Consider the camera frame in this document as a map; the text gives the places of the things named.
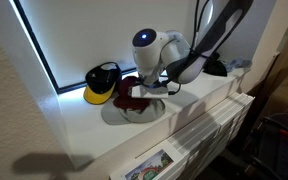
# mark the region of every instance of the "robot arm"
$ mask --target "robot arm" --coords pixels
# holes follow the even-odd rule
[[[253,2],[211,1],[214,13],[210,23],[200,33],[195,47],[190,47],[177,31],[144,29],[135,35],[133,55],[143,85],[154,87],[157,83],[166,86],[170,81],[178,84],[192,82],[202,71],[207,58],[230,36]],[[159,75],[164,69],[168,80],[159,83]]]

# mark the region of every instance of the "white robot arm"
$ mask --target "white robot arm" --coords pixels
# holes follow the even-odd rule
[[[215,52],[248,12],[253,0],[211,0],[214,13],[190,47],[177,31],[156,32],[143,29],[133,38],[133,55],[142,85],[150,88],[192,82],[202,71],[207,58]],[[166,69],[168,80],[159,82]]]

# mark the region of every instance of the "wall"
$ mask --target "wall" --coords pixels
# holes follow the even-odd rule
[[[287,28],[288,0],[278,0],[275,6],[253,58],[252,71],[245,76],[241,91],[249,91],[265,76],[272,62],[272,55]],[[14,15],[9,9],[4,5],[0,5],[1,7],[0,12],[13,18]],[[120,157],[112,155],[131,152],[117,150],[96,160],[85,169],[73,171],[69,159],[61,150],[62,143],[57,143],[51,133],[51,129],[57,127],[56,121],[60,115],[56,101],[48,101],[54,97],[54,91],[50,88],[46,76],[35,77],[42,75],[43,70],[35,68],[36,72],[32,72],[34,68],[27,69],[37,66],[27,63],[39,61],[33,51],[26,51],[30,44],[25,38],[18,39],[8,34],[8,26],[21,32],[21,27],[17,24],[0,22],[0,179],[107,179],[107,166],[112,162],[118,164],[121,160]],[[16,53],[12,54],[11,50],[15,45],[23,49],[17,49]],[[27,68],[19,68],[19,64],[25,64]],[[65,131],[65,127],[56,132],[62,131]]]

